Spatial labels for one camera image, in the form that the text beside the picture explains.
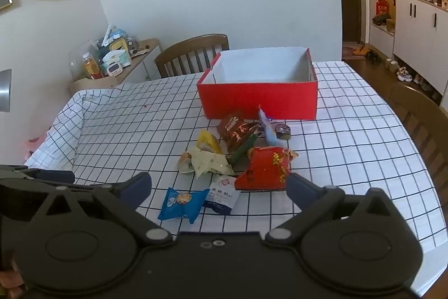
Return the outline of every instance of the grid tablecloth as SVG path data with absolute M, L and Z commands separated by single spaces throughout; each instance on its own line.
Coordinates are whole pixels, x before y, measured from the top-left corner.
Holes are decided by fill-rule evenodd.
M 291 163 L 292 171 L 319 186 L 339 186 L 348 194 L 382 188 L 424 252 L 442 245 L 448 238 L 440 202 L 400 120 L 344 62 L 318 62 L 314 67 L 319 80 L 317 120 L 288 121 L 292 130 L 288 147 L 299 154 Z M 157 216 L 169 187 L 203 190 L 212 178 L 209 173 L 195 179 L 194 174 L 179 174 L 176 168 L 179 156 L 196 144 L 202 129 L 219 136 L 216 126 L 220 121 L 208 120 L 203 114 L 196 87 L 200 76 L 76 93 L 28 166 L 72 169 L 81 185 L 121 182 L 149 171 L 153 190 L 138 211 L 160 224 Z M 263 138 L 257 141 L 257 145 L 265 144 Z M 234 170 L 245 167 L 241 164 Z M 194 224 L 179 218 L 162 222 L 162 227 L 174 234 L 265 234 L 299 211 L 284 191 L 242 192 L 231 215 L 203 208 Z

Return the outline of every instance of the yellow snack wrapper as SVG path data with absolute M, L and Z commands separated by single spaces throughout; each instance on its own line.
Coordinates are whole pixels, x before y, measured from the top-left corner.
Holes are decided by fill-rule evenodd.
M 187 152 L 191 156 L 191 164 L 196 173 L 196 178 L 208 171 L 221 175 L 234 175 L 234 171 L 228 164 L 225 155 L 203 151 L 195 146 L 190 146 Z
M 205 129 L 199 134 L 196 147 L 203 151 L 213 152 L 214 154 L 222 154 L 221 146 L 216 137 Z

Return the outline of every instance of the red decoration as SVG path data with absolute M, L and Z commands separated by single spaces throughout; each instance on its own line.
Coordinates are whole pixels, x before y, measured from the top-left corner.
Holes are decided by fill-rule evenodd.
M 389 12 L 389 2 L 387 0 L 376 1 L 376 15 Z

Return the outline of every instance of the red snack package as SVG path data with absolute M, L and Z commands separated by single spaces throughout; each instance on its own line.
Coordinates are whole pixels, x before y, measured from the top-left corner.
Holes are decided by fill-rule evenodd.
M 260 127 L 260 123 L 246 123 L 239 113 L 225 117 L 218 126 L 218 133 L 227 144 L 227 151 L 235 152 L 243 142 Z
M 282 190 L 297 155 L 283 147 L 255 147 L 249 151 L 250 166 L 235 181 L 237 190 Z

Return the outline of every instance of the white snack package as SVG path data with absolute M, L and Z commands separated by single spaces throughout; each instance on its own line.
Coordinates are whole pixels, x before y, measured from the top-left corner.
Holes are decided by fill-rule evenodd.
M 235 180 L 235 177 L 227 175 L 214 177 L 204 207 L 218 214 L 229 215 L 240 195 L 240 191 L 235 189 Z

